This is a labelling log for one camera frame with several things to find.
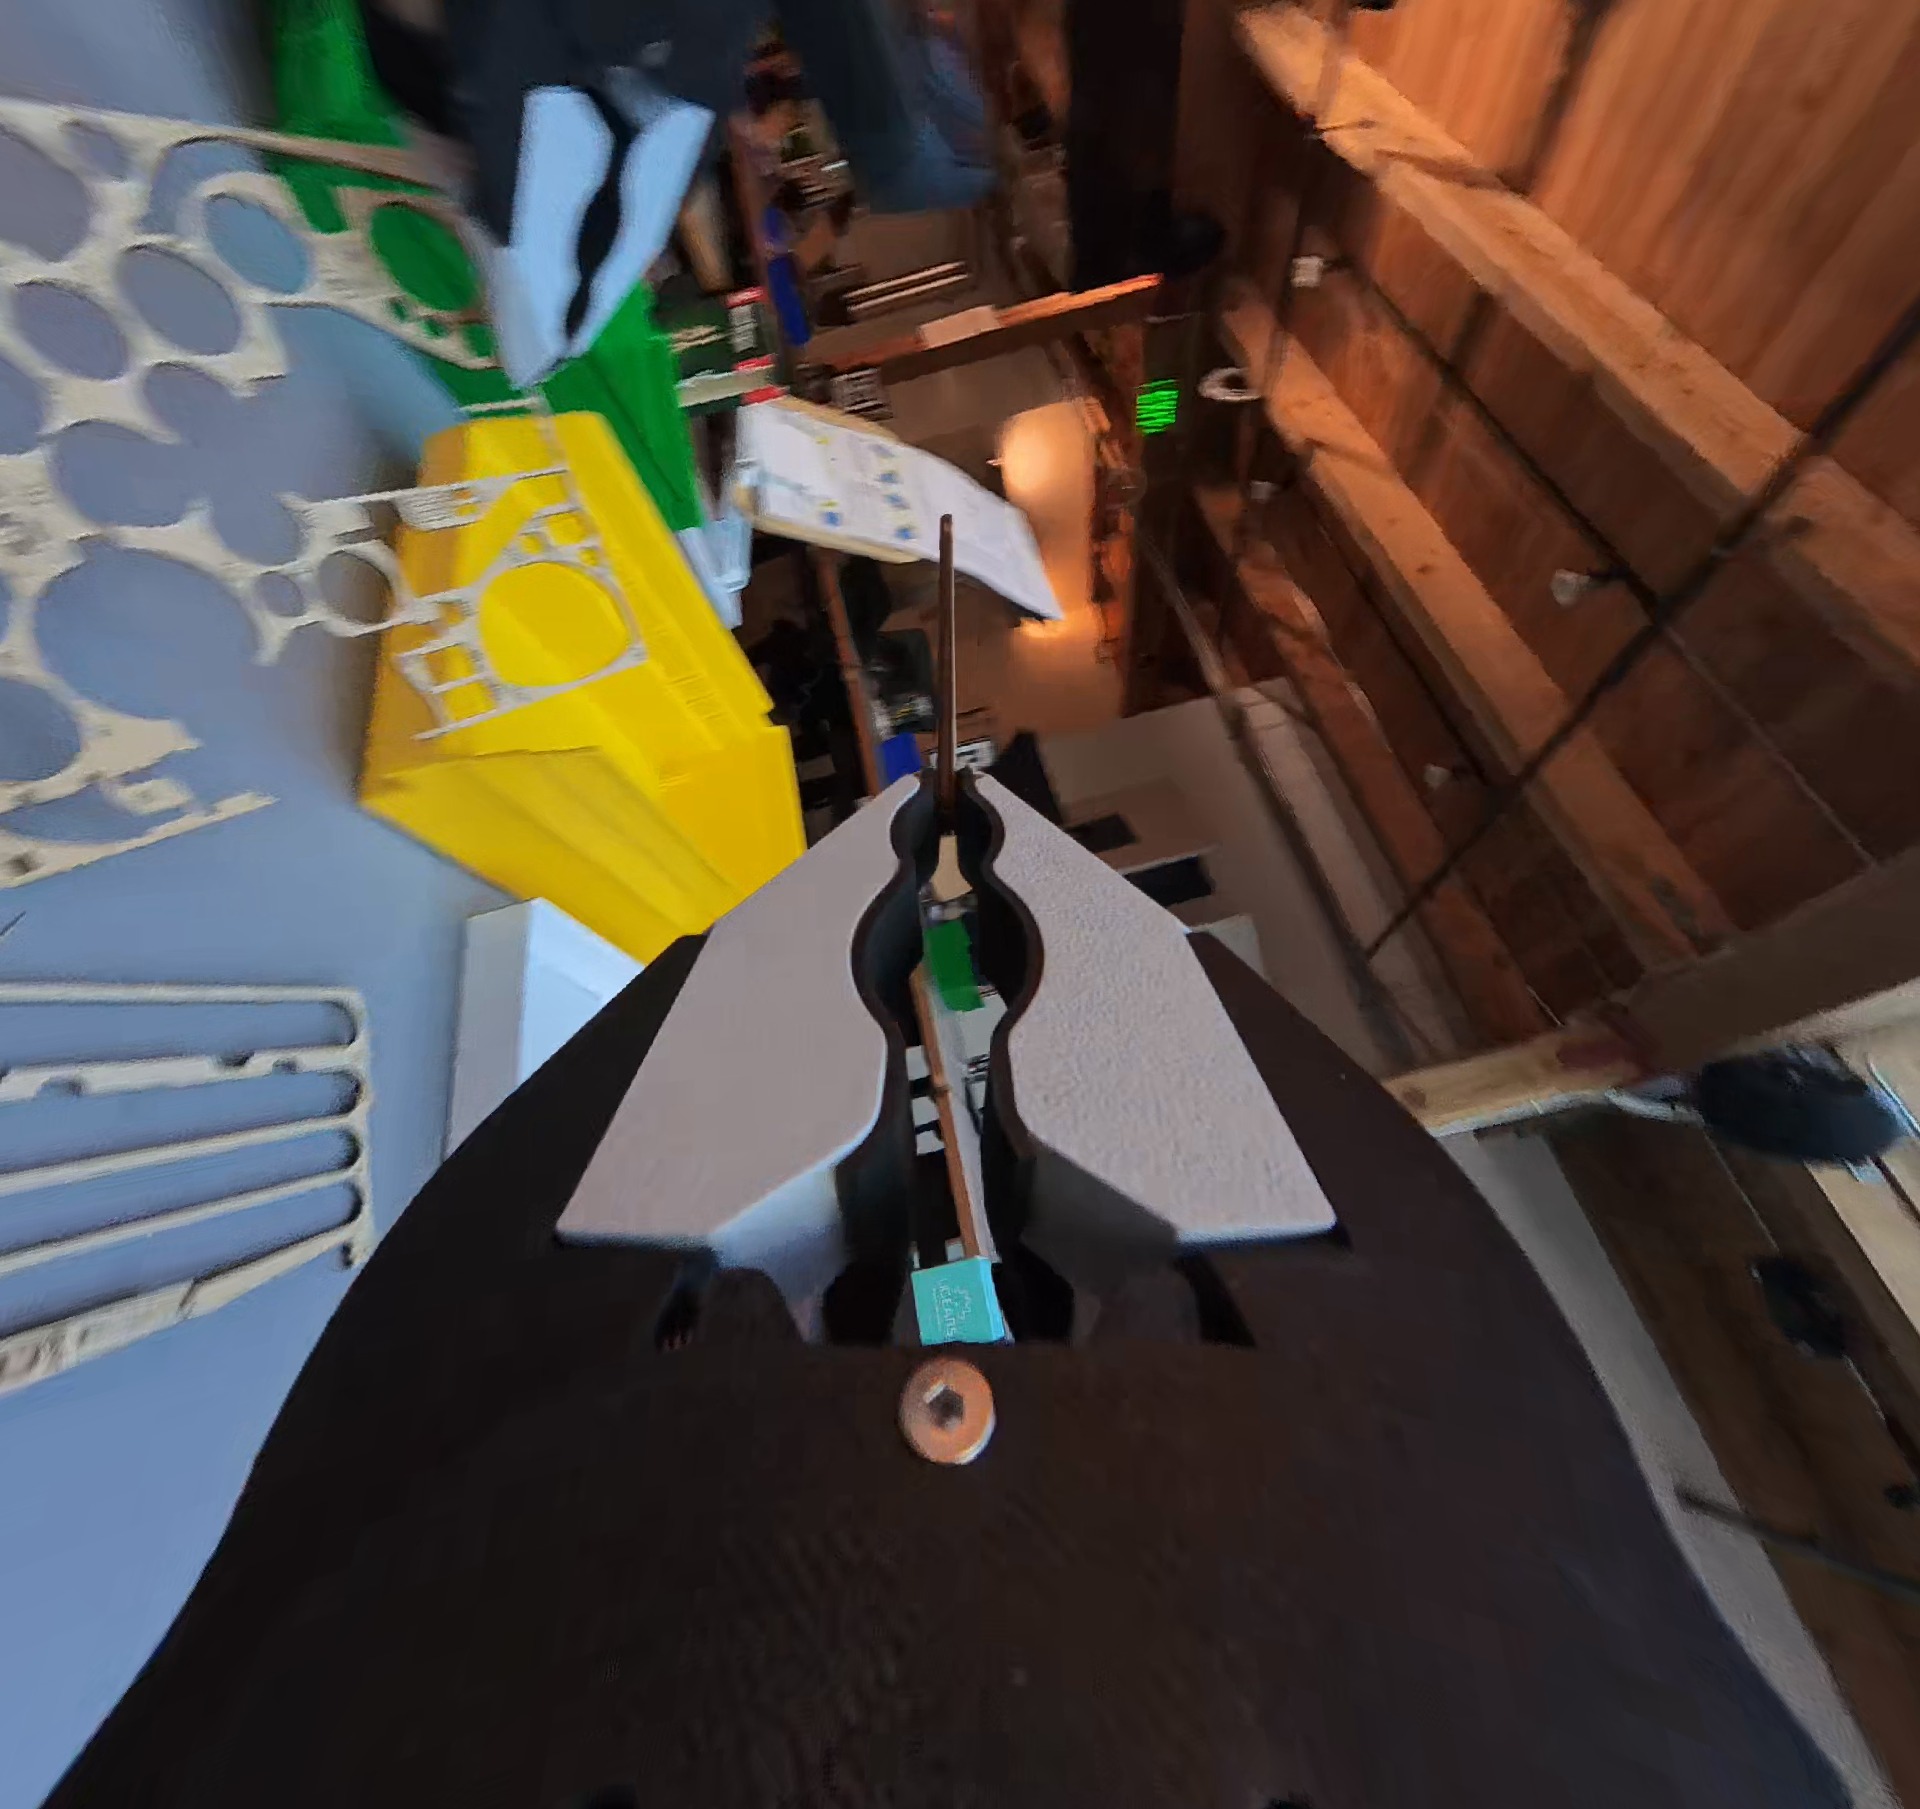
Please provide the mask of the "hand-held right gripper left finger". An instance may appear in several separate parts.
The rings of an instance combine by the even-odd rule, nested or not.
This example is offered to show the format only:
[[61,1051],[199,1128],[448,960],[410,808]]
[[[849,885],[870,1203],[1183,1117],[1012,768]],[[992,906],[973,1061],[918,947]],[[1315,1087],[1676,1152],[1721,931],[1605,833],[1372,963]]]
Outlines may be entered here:
[[791,1304],[904,1263],[901,1020],[935,792],[901,778],[722,917],[562,1209],[569,1246],[705,1250]]

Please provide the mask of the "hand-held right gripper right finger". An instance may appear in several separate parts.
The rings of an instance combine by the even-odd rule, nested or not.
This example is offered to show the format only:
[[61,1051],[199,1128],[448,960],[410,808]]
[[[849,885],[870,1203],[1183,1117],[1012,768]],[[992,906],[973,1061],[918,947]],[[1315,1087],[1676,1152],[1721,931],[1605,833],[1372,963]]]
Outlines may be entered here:
[[1205,939],[993,776],[968,776],[968,879],[999,1002],[977,1180],[1009,1339],[1073,1341],[1168,1277],[1201,1337],[1245,1341],[1228,1260],[1337,1255],[1337,1216]]

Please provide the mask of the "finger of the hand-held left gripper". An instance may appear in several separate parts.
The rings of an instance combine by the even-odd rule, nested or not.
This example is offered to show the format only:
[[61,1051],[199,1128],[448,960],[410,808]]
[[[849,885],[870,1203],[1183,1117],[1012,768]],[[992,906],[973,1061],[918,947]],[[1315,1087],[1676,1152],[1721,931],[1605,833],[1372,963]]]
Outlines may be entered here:
[[569,356],[585,354],[666,248],[716,124],[685,99],[642,99],[633,109],[592,99],[589,107],[605,154],[573,239]]
[[516,388],[581,356],[608,327],[618,237],[618,137],[588,92],[524,99],[507,237],[484,241],[493,352]]

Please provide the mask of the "thin wooden model part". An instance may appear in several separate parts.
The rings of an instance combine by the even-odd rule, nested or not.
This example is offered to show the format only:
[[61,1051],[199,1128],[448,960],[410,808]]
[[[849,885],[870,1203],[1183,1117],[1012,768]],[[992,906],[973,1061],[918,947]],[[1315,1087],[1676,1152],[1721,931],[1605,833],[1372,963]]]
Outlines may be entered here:
[[969,893],[958,848],[958,573],[953,519],[937,521],[937,627],[935,627],[935,751],[933,788],[937,802],[937,850],[928,893],[937,911],[952,911]]

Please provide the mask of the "black model kit box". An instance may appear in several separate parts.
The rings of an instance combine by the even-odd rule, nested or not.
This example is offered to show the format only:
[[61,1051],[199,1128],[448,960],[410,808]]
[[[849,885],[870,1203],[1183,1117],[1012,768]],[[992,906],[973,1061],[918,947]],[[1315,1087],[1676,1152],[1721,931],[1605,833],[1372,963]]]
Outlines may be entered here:
[[907,1290],[924,1349],[1001,1344],[1009,1339],[992,1258],[960,1256],[912,1269]]

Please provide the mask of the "green plastic bin stack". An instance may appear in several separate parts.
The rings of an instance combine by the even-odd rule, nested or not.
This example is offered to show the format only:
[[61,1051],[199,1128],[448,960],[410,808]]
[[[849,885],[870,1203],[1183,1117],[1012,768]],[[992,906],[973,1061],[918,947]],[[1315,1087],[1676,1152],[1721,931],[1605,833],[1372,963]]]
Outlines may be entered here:
[[[268,49],[279,130],[369,147],[405,141],[402,103],[376,69],[365,0],[270,0]],[[371,252],[387,293],[427,315],[475,296],[461,244],[405,209],[371,214]],[[555,369],[539,393],[553,413],[596,413],[671,531],[704,517],[677,365],[638,284],[584,356]]]

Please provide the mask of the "white cardboard tray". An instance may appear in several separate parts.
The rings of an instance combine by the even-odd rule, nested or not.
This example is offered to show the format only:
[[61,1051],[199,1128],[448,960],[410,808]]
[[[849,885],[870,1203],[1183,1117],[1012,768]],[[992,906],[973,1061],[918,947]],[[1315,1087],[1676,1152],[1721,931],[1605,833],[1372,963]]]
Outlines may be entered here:
[[643,964],[547,900],[466,918],[443,1121],[450,1157]]

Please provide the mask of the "yellow plastic bin stack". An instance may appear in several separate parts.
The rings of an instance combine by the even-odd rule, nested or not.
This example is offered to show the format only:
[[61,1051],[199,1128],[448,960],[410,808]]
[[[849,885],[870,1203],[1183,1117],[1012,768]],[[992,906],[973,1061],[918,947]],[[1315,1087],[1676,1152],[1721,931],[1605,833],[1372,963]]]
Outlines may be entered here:
[[363,811],[640,960],[803,854],[788,733],[596,413],[485,407],[417,483],[485,508],[395,531],[440,604],[379,638]]

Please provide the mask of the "clipboard with printed sheet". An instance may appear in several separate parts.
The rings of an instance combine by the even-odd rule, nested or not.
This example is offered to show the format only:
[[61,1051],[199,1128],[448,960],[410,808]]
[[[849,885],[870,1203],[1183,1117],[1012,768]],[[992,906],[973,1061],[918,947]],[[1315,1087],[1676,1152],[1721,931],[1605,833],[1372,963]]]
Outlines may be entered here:
[[1025,619],[1064,614],[1013,503],[860,417],[793,398],[741,404],[729,496],[757,533],[892,564],[937,562],[947,522],[958,574]]

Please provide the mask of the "slotted wooden sheet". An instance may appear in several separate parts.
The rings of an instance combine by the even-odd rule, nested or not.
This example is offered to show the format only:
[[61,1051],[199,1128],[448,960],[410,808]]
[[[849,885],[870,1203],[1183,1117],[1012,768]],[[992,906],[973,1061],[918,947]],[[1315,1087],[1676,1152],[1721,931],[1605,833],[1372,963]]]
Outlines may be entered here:
[[347,985],[160,983],[160,980],[4,980],[4,1010],[306,1010],[339,1031],[327,1038],[270,1042],[247,1036],[234,1046],[165,1054],[76,1056],[4,1062],[4,1111],[43,1099],[108,1102],[136,1097],[199,1094],[256,1082],[341,1082],[339,1108],[188,1131],[164,1119],[154,1140],[65,1155],[41,1165],[6,1166],[4,1199],[99,1186],[127,1176],[195,1172],[221,1159],[299,1143],[330,1140],[336,1160],[321,1171],[282,1175],[247,1188],[156,1207],[140,1216],[101,1220],[29,1244],[4,1248],[4,1280],[156,1243],[183,1231],[241,1220],[276,1207],[337,1194],[346,1212],[282,1244],[260,1248],[221,1269],[180,1275],[80,1309],[4,1328],[2,1396],[20,1397],[83,1364],[115,1356],[188,1322],[212,1317],[319,1263],[359,1270],[373,1252],[378,1220],[371,1184],[371,1015]]

